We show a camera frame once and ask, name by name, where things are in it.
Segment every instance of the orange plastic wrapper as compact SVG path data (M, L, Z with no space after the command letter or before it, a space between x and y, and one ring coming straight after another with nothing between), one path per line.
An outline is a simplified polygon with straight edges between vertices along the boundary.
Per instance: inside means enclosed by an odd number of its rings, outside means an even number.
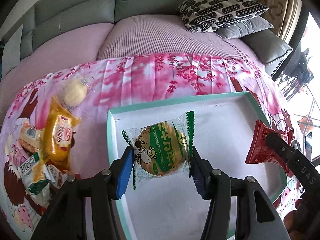
M288 165L281 159L281 157L274 150L270 149L267 146L267 135L271 132L277 133L276 131L266 127L262 121L256 121L253 140L245 163L275 163L280 165L284 169L284 171L288 173L290 171ZM293 135L292 130L277 134L279 134L279 136L286 143L291 143Z
M50 112L43 132L42 159L51 161L62 170L69 169L69 151L72 140L72 130L80 122L64 109L60 102L52 97Z

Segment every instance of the ribbed pink fabric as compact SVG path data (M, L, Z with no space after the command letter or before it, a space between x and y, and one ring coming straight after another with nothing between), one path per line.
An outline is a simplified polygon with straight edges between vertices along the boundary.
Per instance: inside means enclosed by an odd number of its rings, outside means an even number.
M119 21L107 36L98 59L150 53L195 53L234 57L263 64L241 40L216 33L192 33L175 15L139 15Z

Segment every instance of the white tray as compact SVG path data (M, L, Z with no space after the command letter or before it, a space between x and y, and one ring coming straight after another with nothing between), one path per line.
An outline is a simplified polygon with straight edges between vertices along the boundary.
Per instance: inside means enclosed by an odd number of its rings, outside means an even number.
M254 176L271 201L275 201L287 184L282 168L273 163L244 163L256 120L268 125L249 92L168 99L110 109L107 123L110 164L120 158L127 147L122 130L178 118L191 110L195 112L194 146L200 156L230 177ZM126 193L116 201L127 240L200 239L210 201L198 195L192 178L177 173L151 179L136 190L132 184L131 175ZM228 237L234 235L235 226L236 198L232 197Z

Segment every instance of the sofa backrest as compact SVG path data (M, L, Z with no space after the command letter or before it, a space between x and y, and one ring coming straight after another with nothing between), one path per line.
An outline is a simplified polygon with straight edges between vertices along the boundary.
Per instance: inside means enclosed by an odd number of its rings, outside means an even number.
M142 14L178 14L185 0L40 0L2 37L5 44L23 25L20 60L48 40L76 28L114 23Z

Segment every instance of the barcode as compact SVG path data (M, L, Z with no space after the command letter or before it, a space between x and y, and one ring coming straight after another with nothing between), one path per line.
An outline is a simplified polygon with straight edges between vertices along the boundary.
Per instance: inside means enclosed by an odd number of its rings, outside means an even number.
M31 129L31 128L29 128L28 130L27 130L27 135L29 136L29 137L31 137L31 138L35 138L36 137L36 132L37 132L37 130L36 129Z

